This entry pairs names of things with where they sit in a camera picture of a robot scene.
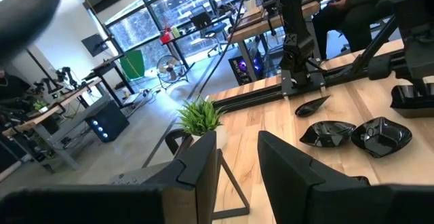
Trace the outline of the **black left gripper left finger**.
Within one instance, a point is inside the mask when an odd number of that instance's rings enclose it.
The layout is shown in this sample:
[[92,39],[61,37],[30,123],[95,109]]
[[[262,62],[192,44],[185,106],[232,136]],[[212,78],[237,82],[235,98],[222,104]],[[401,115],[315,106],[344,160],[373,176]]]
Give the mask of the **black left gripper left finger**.
[[216,132],[205,133],[143,182],[151,188],[145,224],[211,224],[217,184]]

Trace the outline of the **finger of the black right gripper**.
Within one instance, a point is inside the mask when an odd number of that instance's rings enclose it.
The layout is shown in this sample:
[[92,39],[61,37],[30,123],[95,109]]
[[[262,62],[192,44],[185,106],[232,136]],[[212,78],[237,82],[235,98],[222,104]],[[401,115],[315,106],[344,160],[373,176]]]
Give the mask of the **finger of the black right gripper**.
[[423,79],[411,78],[410,82],[421,96],[427,96],[427,89]]

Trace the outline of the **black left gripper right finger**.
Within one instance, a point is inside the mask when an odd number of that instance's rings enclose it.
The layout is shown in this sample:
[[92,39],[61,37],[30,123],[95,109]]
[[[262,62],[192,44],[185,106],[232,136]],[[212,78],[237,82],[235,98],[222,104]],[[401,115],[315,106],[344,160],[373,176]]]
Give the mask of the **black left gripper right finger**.
[[350,224],[344,191],[368,187],[364,176],[347,176],[268,131],[258,133],[260,171],[277,224]]

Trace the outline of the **black leaf-shaped mini plate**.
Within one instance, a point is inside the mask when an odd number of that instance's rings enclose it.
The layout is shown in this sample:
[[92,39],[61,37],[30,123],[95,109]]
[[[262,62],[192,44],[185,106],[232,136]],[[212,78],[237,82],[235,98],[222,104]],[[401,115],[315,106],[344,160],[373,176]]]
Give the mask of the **black leaf-shaped mini plate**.
[[358,126],[351,141],[374,158],[382,158],[403,149],[412,140],[409,128],[385,117],[376,117]]
[[356,125],[340,121],[320,121],[311,124],[299,141],[312,147],[339,147],[351,137]]

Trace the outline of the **black teardrop mini plate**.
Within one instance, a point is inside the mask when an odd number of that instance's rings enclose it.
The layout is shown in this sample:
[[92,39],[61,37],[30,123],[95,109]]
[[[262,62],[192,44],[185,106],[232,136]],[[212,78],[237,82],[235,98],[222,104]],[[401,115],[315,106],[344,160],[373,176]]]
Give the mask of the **black teardrop mini plate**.
[[309,117],[313,115],[319,108],[322,106],[322,104],[329,99],[330,95],[317,98],[315,100],[311,100],[309,102],[306,102],[302,105],[300,105],[294,112],[294,114],[298,117]]

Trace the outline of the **black perforated metal shelf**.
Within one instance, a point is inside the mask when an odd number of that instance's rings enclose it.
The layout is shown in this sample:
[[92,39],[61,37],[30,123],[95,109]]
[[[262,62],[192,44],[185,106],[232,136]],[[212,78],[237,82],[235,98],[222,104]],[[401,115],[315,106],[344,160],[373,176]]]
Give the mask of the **black perforated metal shelf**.
[[[244,193],[241,190],[241,187],[239,186],[238,182],[235,180],[235,177],[233,173],[231,172],[226,160],[223,157],[223,152],[221,149],[218,149],[216,151],[217,155],[217,163],[216,163],[216,169],[217,169],[217,181],[219,181],[220,176],[220,169],[223,168],[226,172],[230,182],[233,184],[234,189],[236,190],[238,196],[240,197],[241,201],[243,202],[244,207],[241,208],[233,208],[228,210],[220,210],[217,212],[214,212],[212,215],[212,220],[218,220],[218,219],[227,219],[231,217],[240,217],[244,215],[249,215],[250,213],[250,204],[247,201],[247,198],[245,197]],[[116,175],[112,177],[109,181],[112,185],[139,185],[148,179],[152,178],[154,175],[162,171],[166,166],[168,166],[170,162],[164,162],[161,164],[157,164],[154,166],[150,166],[147,168],[141,168],[138,170],[133,170],[130,172],[126,172],[123,174]]]

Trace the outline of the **green plant in white pot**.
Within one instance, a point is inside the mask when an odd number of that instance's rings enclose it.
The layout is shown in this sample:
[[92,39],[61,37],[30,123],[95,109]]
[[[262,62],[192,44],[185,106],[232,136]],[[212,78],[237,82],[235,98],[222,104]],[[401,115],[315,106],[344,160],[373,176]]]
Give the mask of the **green plant in white pot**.
[[216,133],[216,147],[223,149],[228,142],[226,128],[221,122],[225,114],[221,109],[214,107],[213,101],[198,98],[195,101],[185,101],[182,108],[178,110],[180,117],[178,125],[193,137],[196,143],[206,132]]

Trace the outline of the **white power strip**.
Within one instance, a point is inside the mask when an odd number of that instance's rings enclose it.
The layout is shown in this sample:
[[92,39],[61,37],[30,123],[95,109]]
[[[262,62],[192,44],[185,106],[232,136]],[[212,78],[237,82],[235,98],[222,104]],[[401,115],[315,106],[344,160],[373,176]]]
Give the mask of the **white power strip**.
[[146,103],[150,103],[155,101],[156,96],[158,95],[158,93],[160,93],[161,89],[143,89],[140,90],[138,93],[135,93],[133,95],[130,96],[130,102],[136,104],[136,103],[141,103],[144,102]]

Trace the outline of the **computer tower with blue lights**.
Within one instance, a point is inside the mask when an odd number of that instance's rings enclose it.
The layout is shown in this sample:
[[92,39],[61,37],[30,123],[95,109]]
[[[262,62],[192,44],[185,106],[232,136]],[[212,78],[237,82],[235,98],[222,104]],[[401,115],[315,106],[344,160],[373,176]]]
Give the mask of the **computer tower with blue lights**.
[[114,141],[130,124],[112,100],[90,113],[85,121],[103,143]]

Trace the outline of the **computer with purple lights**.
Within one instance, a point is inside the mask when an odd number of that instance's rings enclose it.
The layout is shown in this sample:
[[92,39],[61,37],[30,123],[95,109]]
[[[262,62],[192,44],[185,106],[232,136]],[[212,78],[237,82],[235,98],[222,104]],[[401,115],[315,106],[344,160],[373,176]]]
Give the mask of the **computer with purple lights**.
[[[265,75],[264,56],[259,51],[257,51],[252,60],[254,72],[257,79],[263,79]],[[252,78],[250,77],[247,67],[247,62],[244,60],[239,50],[237,50],[235,55],[228,59],[228,61],[235,76],[235,79],[240,86],[252,82]]]

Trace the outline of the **green board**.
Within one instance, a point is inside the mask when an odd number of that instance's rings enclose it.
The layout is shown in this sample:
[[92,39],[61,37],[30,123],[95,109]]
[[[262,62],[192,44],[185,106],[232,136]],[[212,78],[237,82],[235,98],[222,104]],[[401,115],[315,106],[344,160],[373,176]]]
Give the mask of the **green board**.
[[140,50],[126,52],[125,56],[120,58],[120,64],[127,80],[144,77],[144,59]]

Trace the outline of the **red container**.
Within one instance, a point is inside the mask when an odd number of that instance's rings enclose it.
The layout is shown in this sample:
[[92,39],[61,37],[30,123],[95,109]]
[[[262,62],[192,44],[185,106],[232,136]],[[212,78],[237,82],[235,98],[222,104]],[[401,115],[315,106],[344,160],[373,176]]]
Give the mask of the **red container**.
[[160,32],[160,41],[162,44],[167,44],[173,39],[172,29],[167,27]]

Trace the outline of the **blue office chair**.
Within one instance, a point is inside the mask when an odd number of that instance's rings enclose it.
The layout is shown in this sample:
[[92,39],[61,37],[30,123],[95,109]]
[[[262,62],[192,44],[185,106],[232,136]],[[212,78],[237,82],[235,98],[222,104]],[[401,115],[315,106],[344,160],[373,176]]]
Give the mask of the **blue office chair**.
[[212,18],[211,15],[204,10],[203,12],[197,12],[193,14],[190,18],[193,26],[196,31],[199,31],[200,38],[202,39],[214,39],[216,44],[211,48],[211,50],[207,53],[208,57],[210,57],[211,51],[216,51],[219,55],[222,54],[223,45],[227,45],[228,42],[220,41],[218,39],[219,35],[225,37],[225,28],[227,27],[227,23],[224,21],[229,19],[231,23],[233,23],[232,12],[227,12],[220,17]]

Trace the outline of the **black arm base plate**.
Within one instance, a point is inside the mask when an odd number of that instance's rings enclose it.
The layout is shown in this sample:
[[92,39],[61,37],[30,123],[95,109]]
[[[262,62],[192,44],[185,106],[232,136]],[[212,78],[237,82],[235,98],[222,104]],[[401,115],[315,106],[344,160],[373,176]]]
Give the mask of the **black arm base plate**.
[[296,96],[320,90],[325,86],[321,73],[281,71],[281,92],[283,96]]

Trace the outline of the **black wall monitor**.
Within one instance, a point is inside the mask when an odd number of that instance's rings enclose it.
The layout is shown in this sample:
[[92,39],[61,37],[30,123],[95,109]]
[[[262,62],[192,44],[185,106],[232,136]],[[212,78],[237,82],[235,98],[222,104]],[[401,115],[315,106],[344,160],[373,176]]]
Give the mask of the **black wall monitor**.
[[82,39],[81,42],[92,57],[101,54],[109,48],[106,44],[106,40],[103,39],[100,34],[91,35]]

